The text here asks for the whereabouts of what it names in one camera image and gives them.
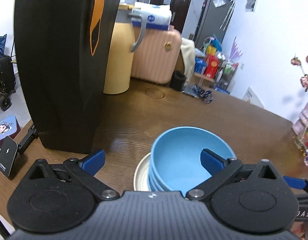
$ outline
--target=gray refrigerator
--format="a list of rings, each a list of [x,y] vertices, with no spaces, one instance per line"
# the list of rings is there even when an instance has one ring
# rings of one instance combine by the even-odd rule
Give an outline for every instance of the gray refrigerator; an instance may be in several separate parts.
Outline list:
[[[203,3],[201,15],[193,38],[197,48],[202,47],[204,40],[214,34],[220,42],[222,42],[230,23],[230,21],[227,23],[226,19],[224,24],[225,30],[224,26],[220,28],[224,19],[229,16],[228,13],[234,0],[224,0],[225,4],[219,7],[216,7],[213,1],[215,0],[205,0]]]

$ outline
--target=door handle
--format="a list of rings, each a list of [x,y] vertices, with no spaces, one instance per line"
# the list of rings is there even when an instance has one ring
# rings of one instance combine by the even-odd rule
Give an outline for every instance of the door handle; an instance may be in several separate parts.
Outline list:
[[[176,14],[176,12],[173,12],[173,15],[172,15],[172,19],[171,19],[171,22],[173,22],[173,21],[174,21],[174,18],[175,18],[175,14]]]

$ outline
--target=white and blue tissue pack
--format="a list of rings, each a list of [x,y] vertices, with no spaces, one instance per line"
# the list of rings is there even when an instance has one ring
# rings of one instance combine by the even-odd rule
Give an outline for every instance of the white and blue tissue pack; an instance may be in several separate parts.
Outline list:
[[[146,28],[168,31],[172,19],[169,5],[135,2],[133,13],[147,17]],[[141,19],[132,18],[133,26],[141,26]]]

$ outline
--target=wooden table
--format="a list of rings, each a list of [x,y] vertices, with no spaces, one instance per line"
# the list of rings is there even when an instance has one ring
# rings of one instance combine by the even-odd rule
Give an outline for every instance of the wooden table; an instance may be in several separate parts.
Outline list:
[[[196,126],[222,137],[244,163],[270,159],[285,175],[308,178],[302,153],[293,143],[292,123],[237,98],[214,92],[214,100],[201,100],[170,88],[131,80],[130,89],[120,95],[106,96],[101,124],[93,148],[106,151],[106,164],[96,178],[122,193],[133,189],[138,162],[150,152],[163,131],[177,126]],[[29,125],[18,134],[19,142]],[[88,129],[88,124],[78,124]],[[19,181],[36,159],[62,163],[84,155],[46,149],[34,140],[24,156],[18,158],[10,181],[0,173],[0,214],[7,220],[6,204]]]

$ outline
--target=yellow thermos jug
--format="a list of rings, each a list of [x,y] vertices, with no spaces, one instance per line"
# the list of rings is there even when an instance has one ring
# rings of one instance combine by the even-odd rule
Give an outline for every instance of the yellow thermos jug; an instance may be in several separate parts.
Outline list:
[[[147,23],[147,18],[132,13],[132,10],[133,5],[119,5],[108,55],[104,94],[120,94],[129,88],[134,51],[145,36]],[[142,20],[141,32],[136,42],[132,17]]]

